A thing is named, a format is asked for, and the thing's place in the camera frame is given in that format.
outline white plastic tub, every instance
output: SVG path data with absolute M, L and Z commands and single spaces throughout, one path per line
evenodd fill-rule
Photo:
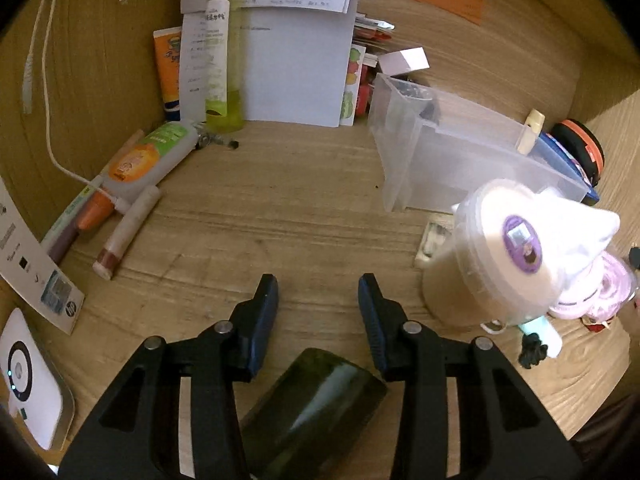
M 424 267 L 431 313 L 453 326 L 543 316 L 562 292 L 558 233 L 526 187 L 493 180 L 460 203 L 452 235 Z
M 528 156 L 517 152 L 528 128 L 457 95 L 378 74 L 369 129 L 385 171 L 385 209 L 450 212 L 496 178 L 582 200 L 587 187 L 544 142 Z

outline yellow spray bottle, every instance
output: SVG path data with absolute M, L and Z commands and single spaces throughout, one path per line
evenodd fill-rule
M 207 0 L 207 127 L 234 132 L 244 125 L 241 102 L 241 0 Z

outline white router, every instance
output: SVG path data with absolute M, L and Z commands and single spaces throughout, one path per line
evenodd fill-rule
M 20 414 L 42 449 L 62 448 L 74 417 L 74 398 L 38 348 L 19 308 L 0 335 L 0 369 L 10 392 L 10 415 Z

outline product box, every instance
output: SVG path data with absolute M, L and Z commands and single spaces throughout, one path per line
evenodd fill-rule
M 84 294 L 47 255 L 0 179 L 0 275 L 60 330 L 71 334 Z

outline clear plastic box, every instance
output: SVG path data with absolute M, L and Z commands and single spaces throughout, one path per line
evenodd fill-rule
M 516 146 L 528 126 L 434 88 L 378 74 L 369 112 L 385 172 L 385 210 L 451 212 L 482 184 L 506 178 L 580 202 L 586 185 L 542 140 Z

